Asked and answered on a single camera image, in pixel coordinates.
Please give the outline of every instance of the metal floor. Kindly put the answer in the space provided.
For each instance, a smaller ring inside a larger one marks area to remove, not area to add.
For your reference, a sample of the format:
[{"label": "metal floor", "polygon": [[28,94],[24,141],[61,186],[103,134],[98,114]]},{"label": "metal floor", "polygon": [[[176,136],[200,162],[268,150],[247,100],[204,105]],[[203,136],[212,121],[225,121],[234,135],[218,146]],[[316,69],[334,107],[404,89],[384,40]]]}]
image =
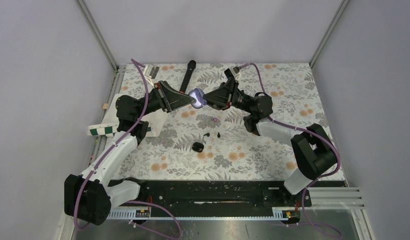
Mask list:
[{"label": "metal floor", "polygon": [[[339,229],[343,239],[359,240],[359,236],[352,218],[347,210],[318,210],[308,212],[314,223],[329,223]],[[259,220],[182,220],[183,240],[328,240],[312,226],[278,226],[279,221]],[[178,229],[171,220],[150,220],[145,226],[158,230],[170,236],[178,236]],[[329,234],[337,234],[329,228],[324,228]],[[107,220],[100,226],[90,225],[86,230],[74,232],[73,240],[134,240],[150,239],[164,240],[152,232],[139,227],[133,228],[124,220]]]}]

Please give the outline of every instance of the black marker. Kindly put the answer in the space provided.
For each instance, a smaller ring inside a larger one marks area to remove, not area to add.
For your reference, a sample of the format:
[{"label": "black marker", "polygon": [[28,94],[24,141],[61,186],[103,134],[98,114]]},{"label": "black marker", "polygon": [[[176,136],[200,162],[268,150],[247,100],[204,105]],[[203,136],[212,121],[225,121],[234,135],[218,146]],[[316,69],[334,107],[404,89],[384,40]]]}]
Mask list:
[{"label": "black marker", "polygon": [[196,68],[196,61],[191,60],[187,65],[186,75],[184,75],[183,83],[180,87],[180,92],[185,93],[187,89],[187,85],[189,85],[191,75],[193,74],[194,69]]}]

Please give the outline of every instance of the floral tablecloth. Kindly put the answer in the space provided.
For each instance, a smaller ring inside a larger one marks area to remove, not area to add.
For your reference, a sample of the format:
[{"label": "floral tablecloth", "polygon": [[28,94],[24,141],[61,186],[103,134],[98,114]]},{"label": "floral tablecloth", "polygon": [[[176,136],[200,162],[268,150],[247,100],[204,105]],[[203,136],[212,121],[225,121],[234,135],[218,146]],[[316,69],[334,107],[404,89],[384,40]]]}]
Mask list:
[{"label": "floral tablecloth", "polygon": [[[158,64],[156,81],[165,80],[179,89],[187,64]],[[187,92],[201,88],[210,92],[226,80],[224,70],[233,64],[197,64]],[[327,118],[307,63],[258,64],[264,87],[272,97],[272,117],[295,126],[318,123],[331,137]],[[249,95],[261,92],[253,67],[241,70],[239,89]],[[121,94],[144,96],[144,86],[134,65],[129,64]],[[185,106],[169,113],[159,137],[146,137],[122,163],[115,179],[147,180],[285,180],[297,168],[292,149],[269,137],[248,133],[243,117],[248,113],[230,108],[217,111],[208,106]],[[205,149],[191,149],[201,142]],[[328,180],[344,180],[343,171]]]}]

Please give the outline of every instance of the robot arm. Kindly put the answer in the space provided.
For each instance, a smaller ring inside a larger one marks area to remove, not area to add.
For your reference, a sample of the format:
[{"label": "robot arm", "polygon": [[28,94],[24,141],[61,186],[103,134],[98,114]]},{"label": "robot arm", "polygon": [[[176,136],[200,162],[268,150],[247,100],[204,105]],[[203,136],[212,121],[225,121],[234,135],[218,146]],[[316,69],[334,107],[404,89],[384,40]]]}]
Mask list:
[{"label": "robot arm", "polygon": [[[239,70],[239,67],[225,70],[227,82],[223,82],[218,89],[205,94],[203,99],[207,105],[217,110],[226,110],[233,106],[250,113],[243,118],[248,132],[270,137],[293,148],[298,168],[284,182],[284,187],[290,195],[296,195],[332,167],[337,159],[329,146],[318,138],[306,132],[272,123],[268,119],[268,116],[273,113],[271,97],[264,92],[250,96],[239,90],[239,83],[235,80]],[[307,129],[330,142],[320,125],[315,123]]]},{"label": "robot arm", "polygon": [[[149,93],[145,114],[159,109],[169,113],[194,102],[194,98],[174,90],[166,81],[159,81]],[[108,187],[109,181],[122,161],[146,136],[149,123],[140,121],[130,134],[120,139],[138,120],[144,105],[144,97],[136,99],[123,95],[118,98],[116,101],[116,115],[119,119],[118,132],[113,137],[112,144],[105,148],[102,154],[87,169],[79,176],[71,174],[66,178],[64,184],[65,214],[73,216],[77,194],[90,172],[94,173],[84,188],[77,217],[95,225],[102,224],[112,208],[129,200],[137,199],[141,190],[147,191],[146,189],[140,189],[137,182],[130,180]]]}]

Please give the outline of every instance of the gray wall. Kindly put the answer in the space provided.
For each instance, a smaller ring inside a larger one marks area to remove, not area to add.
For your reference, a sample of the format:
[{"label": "gray wall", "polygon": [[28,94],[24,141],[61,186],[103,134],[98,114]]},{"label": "gray wall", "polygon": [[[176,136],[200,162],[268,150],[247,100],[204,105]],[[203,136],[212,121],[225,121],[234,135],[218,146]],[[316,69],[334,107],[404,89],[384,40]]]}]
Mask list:
[{"label": "gray wall", "polygon": [[342,0],[86,0],[119,64],[309,62]]},{"label": "gray wall", "polygon": [[0,1],[0,240],[53,238],[111,78],[75,1]]},{"label": "gray wall", "polygon": [[314,74],[377,239],[410,239],[410,0],[352,0]]}]

